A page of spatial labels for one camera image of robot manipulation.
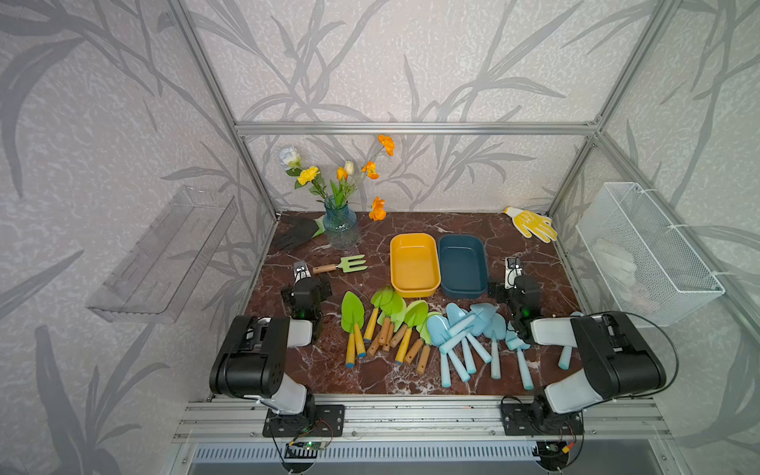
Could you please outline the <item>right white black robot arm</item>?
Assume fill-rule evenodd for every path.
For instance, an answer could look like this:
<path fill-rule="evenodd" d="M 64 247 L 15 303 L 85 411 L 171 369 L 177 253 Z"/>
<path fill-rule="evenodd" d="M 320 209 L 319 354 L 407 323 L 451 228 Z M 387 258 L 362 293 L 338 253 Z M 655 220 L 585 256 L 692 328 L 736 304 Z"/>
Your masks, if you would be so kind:
<path fill-rule="evenodd" d="M 536 422 L 576 415 L 619 397 L 648 397 L 673 384 L 663 363 L 632 319 L 637 314 L 605 311 L 548 318 L 542 316 L 542 287 L 524 274 L 520 259 L 506 259 L 505 282 L 491 283 L 489 295 L 512 313 L 508 330 L 521 346 L 560 346 L 577 350 L 582 369 L 545 386 L 530 405 Z"/>

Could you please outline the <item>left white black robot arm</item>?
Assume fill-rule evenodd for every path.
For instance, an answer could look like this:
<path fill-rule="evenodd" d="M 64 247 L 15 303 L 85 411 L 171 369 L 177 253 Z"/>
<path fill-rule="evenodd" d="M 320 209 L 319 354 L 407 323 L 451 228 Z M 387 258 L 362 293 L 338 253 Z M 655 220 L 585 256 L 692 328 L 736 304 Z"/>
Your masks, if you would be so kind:
<path fill-rule="evenodd" d="M 294 264 L 295 282 L 281 291 L 289 317 L 237 316 L 209 375 L 215 395 L 253 400 L 275 416 L 312 421 L 314 395 L 286 374 L 287 350 L 314 344 L 323 329 L 322 304 L 332 296 L 328 281 L 304 261 Z"/>

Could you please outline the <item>dark teal storage box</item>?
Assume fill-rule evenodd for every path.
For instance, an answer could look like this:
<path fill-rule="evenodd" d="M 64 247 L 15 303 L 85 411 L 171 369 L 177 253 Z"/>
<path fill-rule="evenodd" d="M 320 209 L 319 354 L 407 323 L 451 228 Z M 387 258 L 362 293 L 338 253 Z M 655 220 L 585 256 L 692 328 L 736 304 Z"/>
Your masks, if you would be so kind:
<path fill-rule="evenodd" d="M 437 243 L 441 289 L 451 299 L 477 299 L 488 289 L 485 247 L 478 237 L 446 235 Z"/>

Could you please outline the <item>yellow storage box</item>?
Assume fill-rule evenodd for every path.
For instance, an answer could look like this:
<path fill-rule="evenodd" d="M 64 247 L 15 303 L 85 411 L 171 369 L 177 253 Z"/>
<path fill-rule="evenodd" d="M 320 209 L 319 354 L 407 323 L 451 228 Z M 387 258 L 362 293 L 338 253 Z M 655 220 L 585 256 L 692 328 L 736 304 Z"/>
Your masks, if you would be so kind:
<path fill-rule="evenodd" d="M 428 234 L 402 234 L 390 243 L 391 284 L 403 298 L 427 298 L 441 285 L 437 242 Z"/>

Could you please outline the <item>black garden glove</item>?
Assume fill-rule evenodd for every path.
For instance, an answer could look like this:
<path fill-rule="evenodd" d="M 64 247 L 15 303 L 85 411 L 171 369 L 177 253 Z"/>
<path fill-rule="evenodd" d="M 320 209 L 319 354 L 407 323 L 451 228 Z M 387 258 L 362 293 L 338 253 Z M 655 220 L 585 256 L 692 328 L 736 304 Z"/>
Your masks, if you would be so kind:
<path fill-rule="evenodd" d="M 325 232 L 324 216 L 316 219 L 283 215 L 279 223 L 286 226 L 283 233 L 276 234 L 271 245 L 277 251 L 294 251 Z"/>

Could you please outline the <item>yellow white garden glove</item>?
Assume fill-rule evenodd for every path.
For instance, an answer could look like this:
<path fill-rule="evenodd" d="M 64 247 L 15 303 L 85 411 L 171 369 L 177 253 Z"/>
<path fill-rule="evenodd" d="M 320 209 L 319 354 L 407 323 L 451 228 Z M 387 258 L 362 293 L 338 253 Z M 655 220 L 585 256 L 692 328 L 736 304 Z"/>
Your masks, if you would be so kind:
<path fill-rule="evenodd" d="M 552 226 L 552 219 L 546 216 L 515 207 L 506 208 L 504 213 L 511 218 L 515 228 L 526 239 L 536 237 L 544 243 L 552 243 L 558 238 L 558 233 Z"/>

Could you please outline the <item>glass vase with flowers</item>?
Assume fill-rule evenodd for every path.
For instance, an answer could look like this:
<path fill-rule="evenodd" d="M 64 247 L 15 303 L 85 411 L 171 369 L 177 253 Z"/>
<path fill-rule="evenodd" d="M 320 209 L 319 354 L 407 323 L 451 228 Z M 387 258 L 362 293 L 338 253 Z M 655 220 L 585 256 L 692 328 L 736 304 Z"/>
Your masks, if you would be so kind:
<path fill-rule="evenodd" d="M 309 190 L 324 205 L 324 235 L 331 246 L 341 251 L 357 247 L 360 234 L 356 215 L 350 209 L 350 197 L 358 190 L 362 180 L 379 178 L 375 161 L 370 158 L 360 171 L 356 171 L 354 162 L 348 160 L 336 170 L 336 178 L 330 181 L 326 180 L 318 166 L 306 166 L 294 146 L 283 148 L 279 152 L 279 161 L 286 174 L 295 179 L 296 190 Z"/>

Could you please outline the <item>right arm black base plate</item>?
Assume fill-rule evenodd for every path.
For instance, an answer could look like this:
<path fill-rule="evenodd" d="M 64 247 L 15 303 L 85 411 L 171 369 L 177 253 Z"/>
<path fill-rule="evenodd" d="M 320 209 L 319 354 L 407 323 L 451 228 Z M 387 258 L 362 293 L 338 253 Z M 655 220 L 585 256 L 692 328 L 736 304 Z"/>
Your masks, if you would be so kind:
<path fill-rule="evenodd" d="M 581 413 L 556 414 L 542 396 L 530 403 L 514 396 L 504 396 L 499 409 L 505 435 L 558 439 L 577 439 L 585 435 Z"/>

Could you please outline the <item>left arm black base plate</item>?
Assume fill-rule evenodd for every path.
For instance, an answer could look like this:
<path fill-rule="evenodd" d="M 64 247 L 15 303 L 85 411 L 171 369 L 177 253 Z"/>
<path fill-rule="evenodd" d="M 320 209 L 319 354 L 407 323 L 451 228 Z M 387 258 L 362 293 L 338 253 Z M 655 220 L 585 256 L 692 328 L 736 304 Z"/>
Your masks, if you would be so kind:
<path fill-rule="evenodd" d="M 345 405 L 312 405 L 297 415 L 267 411 L 264 437 L 341 437 L 346 421 Z"/>

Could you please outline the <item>clear plastic wall shelf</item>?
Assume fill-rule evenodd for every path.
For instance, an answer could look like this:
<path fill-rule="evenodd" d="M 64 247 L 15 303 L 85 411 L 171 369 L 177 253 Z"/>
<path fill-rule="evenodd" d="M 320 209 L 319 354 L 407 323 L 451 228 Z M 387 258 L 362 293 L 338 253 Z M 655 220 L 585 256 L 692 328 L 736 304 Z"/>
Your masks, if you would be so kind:
<path fill-rule="evenodd" d="M 109 323 L 176 322 L 238 212 L 231 194 L 181 186 L 86 308 Z"/>

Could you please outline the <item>aluminium front rail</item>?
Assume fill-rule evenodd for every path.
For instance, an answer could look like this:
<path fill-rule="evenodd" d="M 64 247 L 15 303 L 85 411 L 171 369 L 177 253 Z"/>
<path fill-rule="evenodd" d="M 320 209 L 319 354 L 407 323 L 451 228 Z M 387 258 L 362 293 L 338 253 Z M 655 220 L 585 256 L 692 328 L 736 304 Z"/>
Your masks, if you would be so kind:
<path fill-rule="evenodd" d="M 527 422 L 505 416 L 501 396 L 319 395 L 320 405 L 341 405 L 337 422 L 317 423 L 308 437 L 334 443 L 391 441 L 496 441 L 540 439 Z M 174 443 L 264 443 L 265 407 L 252 401 L 217 398 L 186 406 Z M 651 399 L 617 400 L 575 419 L 583 429 L 560 432 L 566 441 L 671 439 Z"/>

